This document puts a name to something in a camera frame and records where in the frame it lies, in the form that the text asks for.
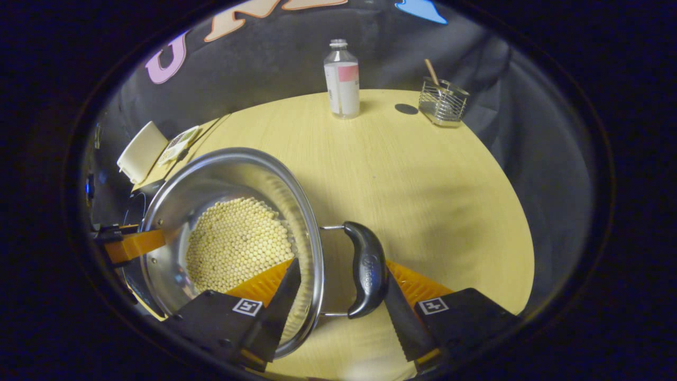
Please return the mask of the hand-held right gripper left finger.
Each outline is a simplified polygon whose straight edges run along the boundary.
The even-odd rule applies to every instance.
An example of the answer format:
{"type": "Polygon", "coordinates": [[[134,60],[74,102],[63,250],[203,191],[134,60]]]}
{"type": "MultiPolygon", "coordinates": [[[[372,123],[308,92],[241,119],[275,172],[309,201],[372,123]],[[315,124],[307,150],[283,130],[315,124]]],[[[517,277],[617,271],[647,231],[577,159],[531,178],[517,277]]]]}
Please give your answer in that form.
{"type": "Polygon", "coordinates": [[[287,260],[228,293],[202,292],[164,325],[218,361],[264,371],[273,362],[301,283],[287,260]]]}

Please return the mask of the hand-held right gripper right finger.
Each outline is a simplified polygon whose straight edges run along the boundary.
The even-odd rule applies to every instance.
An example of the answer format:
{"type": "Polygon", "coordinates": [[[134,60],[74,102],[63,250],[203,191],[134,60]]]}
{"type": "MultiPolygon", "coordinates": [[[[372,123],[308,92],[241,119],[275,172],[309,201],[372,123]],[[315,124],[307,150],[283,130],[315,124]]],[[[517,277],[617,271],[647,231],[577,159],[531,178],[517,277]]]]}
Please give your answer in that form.
{"type": "Polygon", "coordinates": [[[462,361],[522,320],[474,288],[452,291],[387,261],[385,305],[403,353],[419,374],[462,361]]]}

